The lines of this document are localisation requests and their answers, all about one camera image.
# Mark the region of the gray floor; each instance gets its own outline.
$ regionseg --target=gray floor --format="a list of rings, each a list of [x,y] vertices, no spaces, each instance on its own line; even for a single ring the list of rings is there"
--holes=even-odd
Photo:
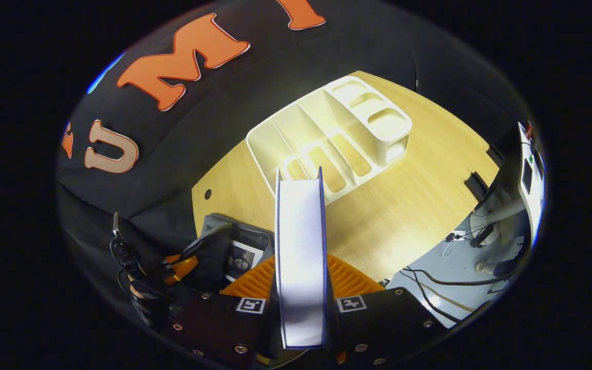
[[[481,215],[483,212],[484,210],[479,209],[477,214]],[[470,232],[469,216],[454,230]],[[485,260],[488,260],[488,262],[510,260],[517,255],[517,251],[520,249],[519,244],[523,242],[524,238],[521,236],[515,237],[505,245],[501,244],[500,239],[498,237],[496,241],[484,248],[472,248],[470,241],[467,239],[456,240],[453,244],[441,241],[416,262],[410,264],[410,267],[411,269],[426,270],[431,276],[440,281],[482,281],[492,279],[494,276],[491,274],[477,273],[474,270],[474,265]],[[455,325],[453,321],[438,314],[426,303],[421,295],[420,288],[412,279],[414,278],[413,272],[402,272],[410,276],[410,278],[398,272],[388,283],[387,288],[402,287],[407,289],[446,328]],[[500,293],[491,293],[491,290],[500,290],[508,284],[507,281],[502,281],[481,286],[449,286],[435,284],[421,272],[417,273],[417,277],[431,303],[441,311],[447,312],[458,319],[465,318],[484,302],[498,297]]]

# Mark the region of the orange letter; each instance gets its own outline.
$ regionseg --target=orange letter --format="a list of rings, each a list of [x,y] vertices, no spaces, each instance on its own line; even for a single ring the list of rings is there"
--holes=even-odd
[[[321,26],[326,19],[315,13],[307,0],[277,0],[289,15],[287,27],[294,31]]]
[[[239,42],[214,23],[216,14],[207,14],[175,32],[173,54],[149,55],[134,61],[118,78],[118,87],[132,84],[157,99],[162,112],[169,110],[186,92],[182,84],[171,86],[161,78],[197,81],[200,69],[195,52],[205,57],[205,67],[219,68],[251,46]]]
[[[110,173],[124,173],[132,169],[134,163],[136,163],[136,160],[138,159],[138,146],[136,146],[136,143],[127,136],[103,128],[101,120],[96,120],[92,123],[89,139],[91,143],[103,141],[119,147],[122,149],[122,157],[111,159],[96,154],[95,150],[92,147],[89,147],[86,150],[84,158],[84,165],[87,169],[95,167],[96,169],[101,169],[102,171]]]
[[[68,155],[68,159],[72,159],[72,142],[75,140],[72,133],[68,135],[68,131],[70,131],[70,122],[68,122],[68,127],[65,128],[65,133],[63,133],[63,142],[61,146],[65,150],[65,153]]]

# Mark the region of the desk organizer compartment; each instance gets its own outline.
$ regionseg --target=desk organizer compartment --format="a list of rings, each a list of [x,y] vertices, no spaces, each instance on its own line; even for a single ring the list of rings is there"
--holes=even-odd
[[[385,170],[404,154],[412,122],[355,77],[320,87],[251,129],[246,144],[275,196],[275,178],[324,175],[326,204]]]

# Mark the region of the wooden table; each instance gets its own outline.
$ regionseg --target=wooden table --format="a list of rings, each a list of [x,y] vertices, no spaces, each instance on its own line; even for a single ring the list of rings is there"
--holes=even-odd
[[[361,71],[350,76],[373,86],[413,120],[401,159],[326,206],[328,253],[380,281],[457,227],[477,204],[465,180],[477,171],[490,186],[498,167],[486,154],[486,141],[444,108],[383,78]],[[198,235],[210,213],[274,230],[275,199],[245,141],[212,167],[191,195]]]

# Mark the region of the white organizer caddy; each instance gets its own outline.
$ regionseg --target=white organizer caddy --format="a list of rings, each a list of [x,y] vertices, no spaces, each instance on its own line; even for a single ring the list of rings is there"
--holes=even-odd
[[[251,129],[253,159],[275,197],[275,179],[324,176],[326,204],[401,157],[413,122],[366,82],[342,77],[303,96]]]

